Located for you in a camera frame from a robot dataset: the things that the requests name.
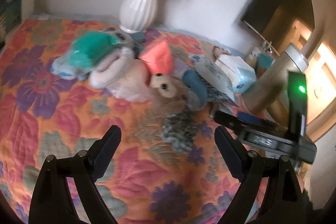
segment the tissue box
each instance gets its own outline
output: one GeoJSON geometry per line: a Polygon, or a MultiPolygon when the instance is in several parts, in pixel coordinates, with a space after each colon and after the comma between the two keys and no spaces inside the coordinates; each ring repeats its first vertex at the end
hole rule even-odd
{"type": "Polygon", "coordinates": [[[205,55],[190,55],[195,64],[195,71],[205,84],[208,91],[208,101],[227,102],[236,105],[232,82],[229,77],[205,55]]]}
{"type": "Polygon", "coordinates": [[[234,93],[244,93],[256,82],[254,69],[240,56],[220,55],[215,63],[230,78],[234,93]]]}

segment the plush toy eye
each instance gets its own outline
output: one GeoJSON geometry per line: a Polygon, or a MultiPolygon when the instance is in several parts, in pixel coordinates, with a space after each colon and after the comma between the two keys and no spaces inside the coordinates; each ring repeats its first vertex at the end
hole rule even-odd
{"type": "Polygon", "coordinates": [[[122,34],[116,33],[115,34],[120,40],[124,41],[125,37],[122,34]]]}

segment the green led light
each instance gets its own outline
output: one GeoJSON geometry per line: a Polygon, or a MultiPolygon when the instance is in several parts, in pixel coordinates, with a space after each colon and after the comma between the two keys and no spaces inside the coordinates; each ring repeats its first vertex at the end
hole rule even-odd
{"type": "Polygon", "coordinates": [[[303,86],[299,86],[299,90],[300,90],[302,93],[306,93],[306,89],[305,89],[303,86]]]}

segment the floral bedspread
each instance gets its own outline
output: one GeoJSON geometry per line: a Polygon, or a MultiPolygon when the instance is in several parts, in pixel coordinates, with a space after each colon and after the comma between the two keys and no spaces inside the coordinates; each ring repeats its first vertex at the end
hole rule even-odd
{"type": "MultiPolygon", "coordinates": [[[[215,143],[218,126],[209,107],[196,113],[195,147],[175,153],[160,137],[162,118],[150,103],[129,103],[88,81],[63,80],[50,66],[76,37],[116,27],[106,22],[26,20],[0,59],[0,189],[28,222],[34,185],[47,155],[70,157],[88,149],[112,125],[122,142],[96,185],[121,224],[217,223],[239,182],[230,175],[215,143]]],[[[165,36],[172,54],[189,65],[190,53],[211,55],[211,44],[157,30],[147,43],[165,36]]],[[[229,107],[233,114],[237,109],[229,107]]],[[[74,182],[68,180],[80,218],[88,221],[74,182]]],[[[260,204],[257,198],[253,210],[260,204]]]]}

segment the gray fuzzy plush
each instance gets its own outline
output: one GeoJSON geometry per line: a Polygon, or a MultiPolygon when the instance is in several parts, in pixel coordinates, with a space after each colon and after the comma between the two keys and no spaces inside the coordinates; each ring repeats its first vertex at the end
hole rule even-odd
{"type": "Polygon", "coordinates": [[[194,147],[197,125],[191,111],[185,109],[180,114],[170,116],[162,125],[162,140],[171,143],[177,153],[188,154],[194,147]]]}

